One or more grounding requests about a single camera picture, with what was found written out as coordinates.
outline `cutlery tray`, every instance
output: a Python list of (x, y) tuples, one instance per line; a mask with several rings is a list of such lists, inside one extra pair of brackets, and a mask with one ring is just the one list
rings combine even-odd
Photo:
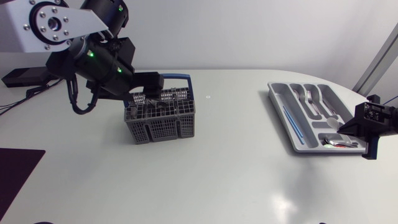
[[(326, 84), (309, 83), (268, 83), (269, 97), (282, 121), (293, 148), (296, 152), (366, 152), (366, 143), (349, 136), (358, 147), (325, 147), (324, 139), (344, 142), (341, 136), (331, 127), (326, 119), (337, 119), (340, 126), (353, 118), (347, 106), (340, 97)], [(306, 92), (311, 91), (314, 107), (308, 102)], [(291, 125), (285, 109), (288, 111), (303, 136), (300, 141), (294, 127)]]

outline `table surface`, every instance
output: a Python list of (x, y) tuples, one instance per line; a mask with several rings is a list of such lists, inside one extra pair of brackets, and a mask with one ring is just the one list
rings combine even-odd
[[(1, 116), (1, 147), (47, 151), (2, 223), (398, 223), (398, 136), (380, 139), (376, 161), (298, 154), (267, 83), (329, 84), (352, 112), (362, 96), (294, 72), (159, 72), (192, 76), (194, 138), (134, 145), (120, 101), (77, 115), (65, 82)], [(2, 85), (0, 104), (26, 89)]]

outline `dishwasher cutlery basket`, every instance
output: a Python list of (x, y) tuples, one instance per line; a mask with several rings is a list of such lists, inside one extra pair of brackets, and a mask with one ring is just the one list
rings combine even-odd
[(162, 90), (160, 101), (146, 100), (143, 93), (131, 93), (134, 101), (124, 102), (124, 121), (136, 144), (195, 135), (195, 101), (190, 76), (162, 75), (165, 79), (185, 79), (188, 87)]

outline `black cable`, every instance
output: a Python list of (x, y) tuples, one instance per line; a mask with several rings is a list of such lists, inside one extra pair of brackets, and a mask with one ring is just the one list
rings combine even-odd
[(10, 104), (8, 104), (8, 105), (2, 105), (2, 106), (0, 106), (0, 107), (9, 107), (9, 106), (11, 106), (11, 105), (13, 105), (13, 104), (16, 104), (16, 103), (18, 103), (18, 102), (19, 102), (19, 101), (10, 103)]
[(69, 100), (70, 103), (72, 104), (72, 109), (76, 114), (79, 115), (87, 114), (88, 112), (94, 109), (95, 104), (97, 103), (98, 97), (100, 95), (101, 87), (99, 83), (96, 83), (95, 87), (93, 88), (93, 97), (91, 98), (91, 102), (88, 103), (88, 107), (84, 110), (80, 109), (77, 106), (78, 85), (77, 85), (76, 76), (74, 76), (72, 80), (67, 81), (67, 87), (68, 87)]
[(51, 87), (58, 85), (62, 80), (63, 80), (63, 79), (59, 79), (57, 82), (55, 82), (55, 83), (52, 84), (52, 85), (49, 85), (49, 86), (48, 86), (47, 88), (45, 88), (44, 90), (39, 91), (39, 92), (37, 92), (37, 93), (31, 94), (30, 97), (25, 97), (24, 99), (22, 99), (22, 100), (20, 100), (20, 101), (17, 101), (17, 102), (15, 102), (15, 103), (9, 104), (9, 105), (12, 105), (12, 106), (6, 105), (7, 107), (1, 108), (1, 109), (0, 109), (0, 110), (5, 110), (5, 111), (3, 111), (3, 112), (0, 113), (0, 116), (3, 115), (3, 114), (5, 114), (5, 113), (7, 113), (9, 110), (13, 109), (14, 107), (20, 105), (21, 103), (23, 103), (23, 102), (25, 102), (25, 101), (31, 99), (32, 97), (37, 96), (37, 95), (39, 95), (39, 94), (41, 94), (41, 93), (43, 93), (43, 92), (49, 90)]

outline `black mat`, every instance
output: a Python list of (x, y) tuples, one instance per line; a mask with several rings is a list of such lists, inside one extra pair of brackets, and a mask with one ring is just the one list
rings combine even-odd
[(0, 149), (0, 221), (44, 153), (44, 150)]

